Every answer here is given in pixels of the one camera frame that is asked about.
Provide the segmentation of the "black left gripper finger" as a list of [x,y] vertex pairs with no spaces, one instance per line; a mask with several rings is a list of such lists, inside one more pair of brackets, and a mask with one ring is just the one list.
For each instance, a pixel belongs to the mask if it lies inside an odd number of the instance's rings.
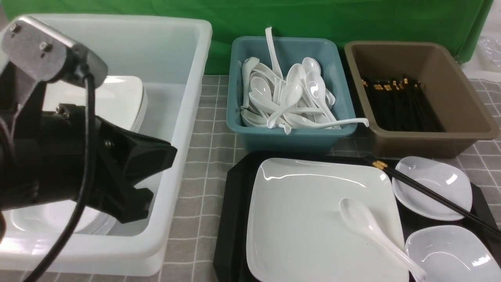
[[146,219],[154,193],[148,188],[136,188],[137,183],[118,166],[99,164],[86,206],[123,224]]
[[100,118],[100,160],[131,185],[173,166],[177,148],[168,141],[124,130]]

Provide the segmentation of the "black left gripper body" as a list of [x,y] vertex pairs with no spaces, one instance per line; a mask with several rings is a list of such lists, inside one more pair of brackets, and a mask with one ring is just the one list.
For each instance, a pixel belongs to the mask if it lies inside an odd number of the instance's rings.
[[47,82],[13,63],[1,71],[1,210],[86,202],[100,160],[94,77],[83,77],[87,104],[43,111]]

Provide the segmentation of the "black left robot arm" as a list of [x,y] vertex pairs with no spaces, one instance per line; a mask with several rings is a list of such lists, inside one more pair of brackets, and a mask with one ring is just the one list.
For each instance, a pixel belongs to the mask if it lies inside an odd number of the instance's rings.
[[177,148],[84,106],[43,111],[47,84],[12,62],[1,71],[1,237],[5,211],[67,200],[123,224],[146,219],[153,192],[135,186],[171,168]]

